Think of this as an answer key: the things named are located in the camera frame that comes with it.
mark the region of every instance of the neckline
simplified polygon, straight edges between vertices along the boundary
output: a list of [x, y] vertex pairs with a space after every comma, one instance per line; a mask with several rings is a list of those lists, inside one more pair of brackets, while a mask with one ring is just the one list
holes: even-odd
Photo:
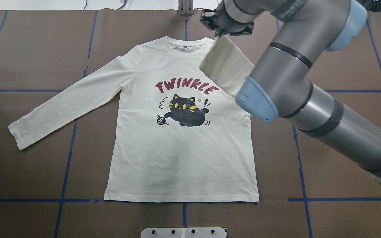
[[[187, 59], [188, 58], [194, 58], [194, 57], [200, 56], [204, 53], [207, 53], [207, 50], [210, 48], [210, 45], [211, 45], [210, 41], [208, 40], [209, 38], [207, 38], [207, 37], [204, 37], [203, 39], [196, 40], [196, 41], [177, 40], [177, 39], [170, 38], [168, 36], [164, 36], [161, 39], [163, 40], [163, 45], [164, 45], [165, 50], [167, 50], [167, 52], [169, 52], [170, 54], [172, 54], [176, 57], [187, 58]], [[178, 51], [174, 50], [173, 48], [171, 48], [169, 43], [176, 44], [176, 45], [187, 45], [187, 46], [202, 45], [202, 47], [199, 50], [194, 51], [194, 52], [181, 53], [181, 52], [178, 52]]]

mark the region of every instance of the white bracket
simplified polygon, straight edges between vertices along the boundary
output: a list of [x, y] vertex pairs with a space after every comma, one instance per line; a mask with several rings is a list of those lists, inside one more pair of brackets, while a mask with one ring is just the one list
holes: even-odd
[[193, 0], [179, 0], [178, 15], [193, 15]]
[[147, 228], [142, 231], [141, 238], [227, 238], [227, 228]]

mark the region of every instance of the graphic print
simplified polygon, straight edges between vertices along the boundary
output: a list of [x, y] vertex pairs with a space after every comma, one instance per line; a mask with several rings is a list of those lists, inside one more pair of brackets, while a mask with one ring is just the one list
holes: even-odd
[[168, 108], [170, 112], [166, 113], [164, 117], [157, 119], [159, 125], [163, 125], [165, 119], [171, 117], [173, 120], [179, 122], [181, 126], [197, 127], [205, 122], [205, 115], [210, 111], [207, 108], [200, 110], [195, 105], [195, 97], [181, 98], [177, 94], [175, 94], [173, 99], [168, 103]]
[[211, 86], [210, 83], [202, 83], [198, 78], [172, 78], [168, 81], [160, 81], [155, 87], [160, 90], [160, 93], [165, 93], [165, 90], [175, 89], [175, 88], [188, 88], [195, 89], [203, 92], [206, 95], [209, 95], [211, 92], [215, 92], [218, 90], [216, 86]]
[[160, 101], [160, 105], [158, 106], [161, 110], [163, 109], [161, 106], [163, 105], [163, 102], [165, 102], [165, 99], [168, 97], [163, 98], [163, 101]]

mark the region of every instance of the shirt hem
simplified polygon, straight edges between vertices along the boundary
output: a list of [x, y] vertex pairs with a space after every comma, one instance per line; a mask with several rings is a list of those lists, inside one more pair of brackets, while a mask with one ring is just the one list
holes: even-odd
[[256, 195], [234, 196], [133, 196], [125, 194], [104, 194], [104, 200], [124, 202], [259, 202]]

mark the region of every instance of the gray metal arm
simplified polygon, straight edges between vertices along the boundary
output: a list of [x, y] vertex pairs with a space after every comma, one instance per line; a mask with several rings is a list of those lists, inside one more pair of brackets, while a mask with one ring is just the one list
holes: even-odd
[[236, 96], [237, 104], [267, 122], [288, 119], [381, 184], [381, 130], [305, 78], [323, 50], [338, 50], [358, 35], [365, 10], [355, 0], [224, 0], [214, 23], [204, 19], [204, 24], [216, 35], [242, 34], [264, 10], [285, 23]]

